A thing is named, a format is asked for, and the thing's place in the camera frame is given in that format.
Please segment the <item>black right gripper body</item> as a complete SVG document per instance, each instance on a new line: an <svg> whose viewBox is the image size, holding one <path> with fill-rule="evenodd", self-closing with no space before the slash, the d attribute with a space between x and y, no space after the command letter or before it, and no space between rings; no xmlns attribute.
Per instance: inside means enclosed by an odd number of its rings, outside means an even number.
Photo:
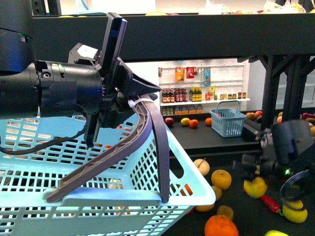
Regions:
<svg viewBox="0 0 315 236"><path fill-rule="evenodd" d="M285 181L304 170L315 170L315 138L311 126L303 119L272 125L256 134L262 155L244 154L234 161L232 169L240 171L243 179L276 178Z"/></svg>

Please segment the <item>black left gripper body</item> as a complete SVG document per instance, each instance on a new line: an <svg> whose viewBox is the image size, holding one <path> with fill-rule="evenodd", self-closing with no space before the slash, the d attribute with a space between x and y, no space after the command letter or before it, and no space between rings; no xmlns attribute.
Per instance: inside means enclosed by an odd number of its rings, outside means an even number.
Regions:
<svg viewBox="0 0 315 236"><path fill-rule="evenodd" d="M100 69L98 61L99 56L94 65L97 70ZM116 128L133 115L128 100L161 90L159 86L134 74L119 56L112 61L109 74L105 78L100 75L100 78L102 104L98 111L90 115L89 128L84 134L84 141L89 148L94 146L99 129Z"/></svg>

